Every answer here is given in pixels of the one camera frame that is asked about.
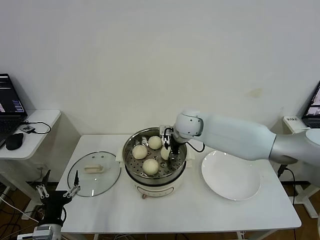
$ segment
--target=white desk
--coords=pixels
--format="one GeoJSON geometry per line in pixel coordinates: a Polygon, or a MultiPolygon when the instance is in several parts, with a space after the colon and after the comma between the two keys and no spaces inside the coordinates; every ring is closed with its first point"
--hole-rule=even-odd
{"type": "MultiPolygon", "coordinates": [[[[129,135],[84,135],[80,138],[61,177],[58,190],[67,190],[72,165],[84,155],[107,151],[117,154],[129,135]]],[[[204,233],[264,231],[262,239],[278,229],[301,226],[275,171],[267,160],[252,162],[261,174],[261,189],[245,201],[231,201],[214,193],[201,177],[201,161],[212,149],[195,155],[184,181],[175,193],[142,199],[125,169],[107,192],[95,197],[75,196],[65,206],[64,233],[204,233]]]]}
{"type": "MultiPolygon", "coordinates": [[[[56,123],[60,116],[59,110],[30,110],[26,120],[29,122],[44,122],[50,127],[56,123]]],[[[44,124],[30,124],[35,127],[37,132],[46,132],[49,128],[44,124]]],[[[21,130],[17,130],[16,133],[23,133],[21,130]]],[[[24,133],[22,146],[16,150],[9,151],[5,145],[0,148],[0,175],[2,176],[1,181],[8,187],[17,187],[29,198],[31,202],[26,208],[26,212],[32,211],[36,205],[40,205],[40,197],[38,193],[30,187],[21,177],[20,173],[15,171],[10,161],[12,160],[26,160],[31,158],[42,141],[45,139],[46,134],[27,134],[24,133]]]]}

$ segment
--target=table leg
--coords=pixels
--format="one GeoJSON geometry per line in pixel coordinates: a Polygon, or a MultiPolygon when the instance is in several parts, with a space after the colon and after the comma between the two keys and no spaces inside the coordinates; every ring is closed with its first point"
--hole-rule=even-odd
{"type": "Polygon", "coordinates": [[[4,184],[6,187],[9,187],[11,190],[16,190],[16,186],[11,184],[7,179],[0,175],[0,183],[4,184]]]}
{"type": "Polygon", "coordinates": [[[273,234],[274,232],[276,232],[277,230],[269,230],[269,231],[257,231],[254,234],[252,234],[248,240],[261,240],[264,239],[266,237],[268,237],[269,235],[273,234]]]}
{"type": "Polygon", "coordinates": [[[6,189],[3,191],[3,193],[1,194],[1,198],[2,199],[5,199],[6,198],[6,195],[8,195],[8,192],[10,191],[10,187],[7,186],[6,189]]]}
{"type": "MultiPolygon", "coordinates": [[[[36,205],[42,205],[38,192],[29,186],[29,184],[27,184],[25,180],[21,178],[21,175],[18,172],[14,171],[14,168],[7,160],[0,161],[0,175],[11,185],[17,187],[21,192],[31,199],[25,212],[33,211],[36,205]]],[[[27,218],[25,215],[22,215],[21,219],[28,220],[29,218],[27,218]]]]}
{"type": "Polygon", "coordinates": [[[237,231],[236,236],[238,237],[238,240],[243,240],[245,239],[245,231],[237,231]]]}
{"type": "Polygon", "coordinates": [[[319,187],[316,187],[314,185],[308,186],[305,190],[300,186],[297,185],[295,186],[295,190],[297,191],[298,195],[295,196],[295,199],[293,196],[290,196],[291,202],[294,200],[294,204],[303,204],[306,211],[308,212],[310,218],[312,219],[317,219],[318,218],[318,213],[316,212],[314,206],[310,202],[309,198],[318,192],[320,190],[319,187]]]}

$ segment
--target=wooden floor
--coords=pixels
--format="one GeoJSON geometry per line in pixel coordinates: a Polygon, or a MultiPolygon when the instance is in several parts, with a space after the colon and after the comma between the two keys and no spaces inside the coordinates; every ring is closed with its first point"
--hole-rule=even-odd
{"type": "MultiPolygon", "coordinates": [[[[285,186],[285,190],[287,193],[292,196],[293,188],[292,186],[285,186]]],[[[24,209],[28,202],[29,198],[25,196],[21,191],[10,191],[8,196],[14,201],[15,206],[18,209],[24,209]]],[[[315,208],[315,210],[320,213],[320,192],[317,192],[311,197],[311,202],[315,208]]],[[[13,209],[6,205],[5,203],[1,203],[0,209],[8,212],[13,213],[13,209]]],[[[318,220],[311,219],[305,210],[303,205],[296,205],[295,209],[301,219],[302,226],[296,229],[296,239],[297,240],[320,240],[318,234],[318,220]]],[[[33,214],[35,218],[41,218],[42,214],[36,212],[33,214]]],[[[19,226],[10,225],[7,228],[8,223],[16,223],[20,226],[21,229],[24,229],[20,232],[20,234],[31,233],[34,230],[35,222],[32,220],[21,220],[21,215],[10,215],[4,213],[3,211],[0,212],[0,240],[3,240],[4,237],[7,235],[20,230],[19,226]]],[[[247,232],[245,237],[249,237],[251,232],[247,232]]],[[[17,239],[17,234],[13,234],[11,239],[17,239]]],[[[186,234],[132,234],[130,236],[121,237],[122,240],[226,240],[226,239],[237,239],[237,235],[234,232],[227,232],[227,233],[186,233],[186,234]]],[[[93,240],[93,234],[87,234],[86,238],[88,240],[93,240]]],[[[112,240],[115,238],[115,235],[100,235],[100,240],[112,240]]],[[[294,240],[294,231],[290,230],[279,230],[269,237],[266,237],[265,240],[294,240]]]]}

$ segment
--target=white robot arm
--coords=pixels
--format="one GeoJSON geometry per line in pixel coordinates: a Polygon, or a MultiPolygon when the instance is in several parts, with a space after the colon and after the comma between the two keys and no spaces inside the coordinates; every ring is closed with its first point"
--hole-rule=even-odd
{"type": "Polygon", "coordinates": [[[279,135],[258,123],[185,110],[177,116],[172,135],[173,147],[195,139],[245,160],[269,159],[284,165],[300,160],[320,167],[320,129],[279,135]]]}

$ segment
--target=black mouse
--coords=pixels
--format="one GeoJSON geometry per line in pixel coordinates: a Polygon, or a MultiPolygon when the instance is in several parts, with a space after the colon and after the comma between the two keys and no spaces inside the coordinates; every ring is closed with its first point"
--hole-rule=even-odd
{"type": "Polygon", "coordinates": [[[5,140],[5,147],[8,150],[16,150],[21,147],[22,140],[24,139],[23,133],[16,133],[8,136],[5,140]]]}

